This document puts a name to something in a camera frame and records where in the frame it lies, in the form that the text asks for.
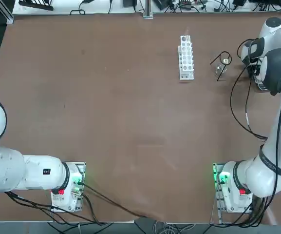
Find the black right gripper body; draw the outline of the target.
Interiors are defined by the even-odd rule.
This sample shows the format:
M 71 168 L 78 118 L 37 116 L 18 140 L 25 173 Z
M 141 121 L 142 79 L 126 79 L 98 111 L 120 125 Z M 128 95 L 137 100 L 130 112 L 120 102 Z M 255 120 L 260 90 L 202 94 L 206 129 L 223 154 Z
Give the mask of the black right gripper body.
M 248 67 L 248 75 L 250 78 L 254 78 L 260 73 L 260 64 L 251 64 Z

